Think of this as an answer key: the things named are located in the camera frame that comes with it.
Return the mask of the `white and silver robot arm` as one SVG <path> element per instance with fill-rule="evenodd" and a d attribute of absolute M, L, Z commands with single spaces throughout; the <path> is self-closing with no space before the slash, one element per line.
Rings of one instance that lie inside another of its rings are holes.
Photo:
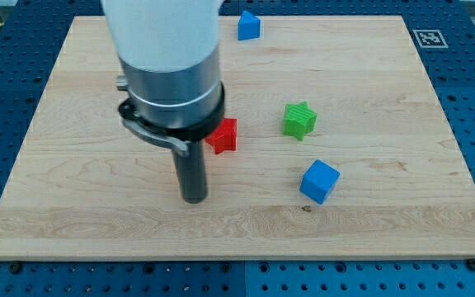
<path fill-rule="evenodd" d="M 219 0 L 102 0 L 128 91 L 154 125 L 194 125 L 218 105 Z"/>

